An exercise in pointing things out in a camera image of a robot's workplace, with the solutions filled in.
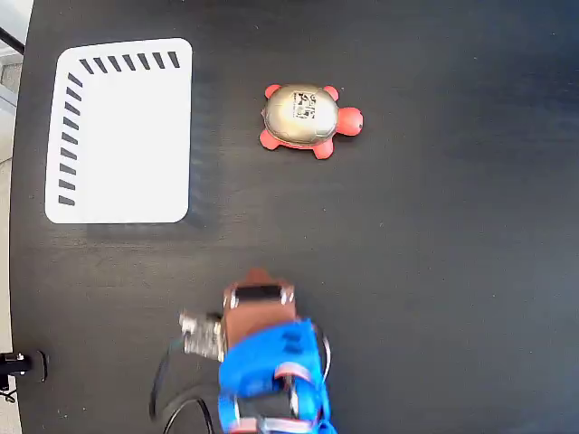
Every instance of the black clamp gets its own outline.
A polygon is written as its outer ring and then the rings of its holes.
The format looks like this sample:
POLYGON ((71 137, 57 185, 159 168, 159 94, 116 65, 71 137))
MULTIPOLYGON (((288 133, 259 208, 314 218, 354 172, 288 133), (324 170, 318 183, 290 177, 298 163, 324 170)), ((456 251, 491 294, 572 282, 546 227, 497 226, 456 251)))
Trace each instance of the black clamp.
POLYGON ((7 402, 15 403, 16 389, 9 392, 8 376, 30 375, 35 372, 40 382, 45 382, 48 376, 48 358, 42 351, 28 355, 22 353, 0 353, 0 396, 7 402))

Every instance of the black table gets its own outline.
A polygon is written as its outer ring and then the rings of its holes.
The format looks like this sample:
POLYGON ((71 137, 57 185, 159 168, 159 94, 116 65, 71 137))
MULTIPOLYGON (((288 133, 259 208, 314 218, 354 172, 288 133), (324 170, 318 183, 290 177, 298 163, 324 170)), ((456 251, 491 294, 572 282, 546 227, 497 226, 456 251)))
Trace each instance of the black table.
MULTIPOLYGON (((576 432, 579 5, 548 3, 36 0, 11 300, 15 348, 52 371, 19 385, 24 433, 158 432, 147 394, 178 311, 219 310, 253 265, 330 336, 340 432, 576 432), (165 37, 195 51, 190 213, 50 223, 58 55, 165 37), (258 142, 264 88, 300 81, 365 114, 327 161, 258 142)), ((179 359, 167 387, 215 373, 179 359)))

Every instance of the blue gripper part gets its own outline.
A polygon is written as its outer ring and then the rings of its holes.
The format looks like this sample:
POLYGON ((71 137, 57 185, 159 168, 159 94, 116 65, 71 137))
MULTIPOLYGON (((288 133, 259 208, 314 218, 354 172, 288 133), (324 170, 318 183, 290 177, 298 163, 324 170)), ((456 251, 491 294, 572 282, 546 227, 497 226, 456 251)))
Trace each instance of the blue gripper part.
POLYGON ((309 319, 251 335, 227 353, 219 370, 222 390, 219 417, 225 432, 237 421, 233 397, 249 398, 278 391, 280 383, 274 381, 274 373, 283 363, 297 363, 310 374, 310 381, 295 379, 299 418, 315 422, 321 415, 312 433, 336 433, 329 424, 330 406, 321 372, 318 340, 309 319))

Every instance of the sticker on turtle shell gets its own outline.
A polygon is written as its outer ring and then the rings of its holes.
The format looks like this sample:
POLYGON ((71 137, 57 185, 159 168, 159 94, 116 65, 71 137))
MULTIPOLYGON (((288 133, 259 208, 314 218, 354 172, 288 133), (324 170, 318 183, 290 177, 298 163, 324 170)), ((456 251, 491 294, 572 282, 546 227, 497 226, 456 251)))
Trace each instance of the sticker on turtle shell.
POLYGON ((293 92, 293 117, 299 119, 316 118, 316 94, 293 92))

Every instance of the white tray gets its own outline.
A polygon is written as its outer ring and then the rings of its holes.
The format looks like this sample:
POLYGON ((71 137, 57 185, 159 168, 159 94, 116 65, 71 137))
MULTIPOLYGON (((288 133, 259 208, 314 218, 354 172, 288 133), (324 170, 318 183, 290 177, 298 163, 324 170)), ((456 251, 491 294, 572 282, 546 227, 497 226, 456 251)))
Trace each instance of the white tray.
POLYGON ((177 222, 188 208, 193 52, 70 48, 56 67, 44 208, 55 223, 177 222))

